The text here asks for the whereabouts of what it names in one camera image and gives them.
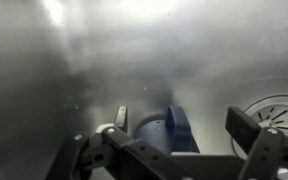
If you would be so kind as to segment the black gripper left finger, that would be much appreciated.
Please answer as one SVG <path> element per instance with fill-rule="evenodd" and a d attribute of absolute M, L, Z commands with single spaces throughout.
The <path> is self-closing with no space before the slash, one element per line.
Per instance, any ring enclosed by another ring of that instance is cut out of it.
<path fill-rule="evenodd" d="M 114 125 L 123 132 L 128 130 L 128 109 L 126 106 L 119 106 L 117 108 Z"/>

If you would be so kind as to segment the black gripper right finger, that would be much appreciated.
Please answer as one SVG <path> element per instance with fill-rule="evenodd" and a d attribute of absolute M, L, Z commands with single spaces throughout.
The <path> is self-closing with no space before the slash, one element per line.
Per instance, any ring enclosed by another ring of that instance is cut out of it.
<path fill-rule="evenodd" d="M 276 174 L 284 135 L 274 128 L 262 128 L 238 107 L 229 107 L 226 130 L 247 154 L 242 174 Z"/>

